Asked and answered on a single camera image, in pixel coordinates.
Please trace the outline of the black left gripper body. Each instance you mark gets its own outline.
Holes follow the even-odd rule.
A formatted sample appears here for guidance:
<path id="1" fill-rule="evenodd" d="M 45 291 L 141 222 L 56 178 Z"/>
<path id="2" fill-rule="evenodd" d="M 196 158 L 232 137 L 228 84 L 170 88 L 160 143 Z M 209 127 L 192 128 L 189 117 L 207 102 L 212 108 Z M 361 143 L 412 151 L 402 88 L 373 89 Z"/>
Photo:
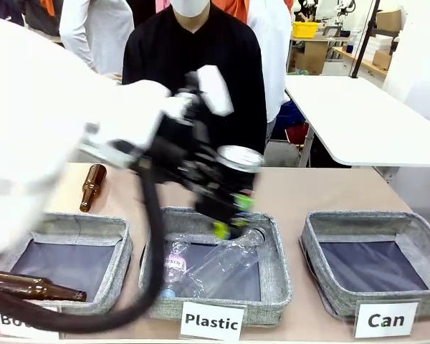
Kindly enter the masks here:
<path id="1" fill-rule="evenodd" d="M 197 94 L 181 93 L 166 99 L 158 132 L 145 157 L 150 159 L 152 181 L 174 182 L 198 194 L 234 194 L 235 173 L 211 148 L 204 122 L 209 109 Z"/>

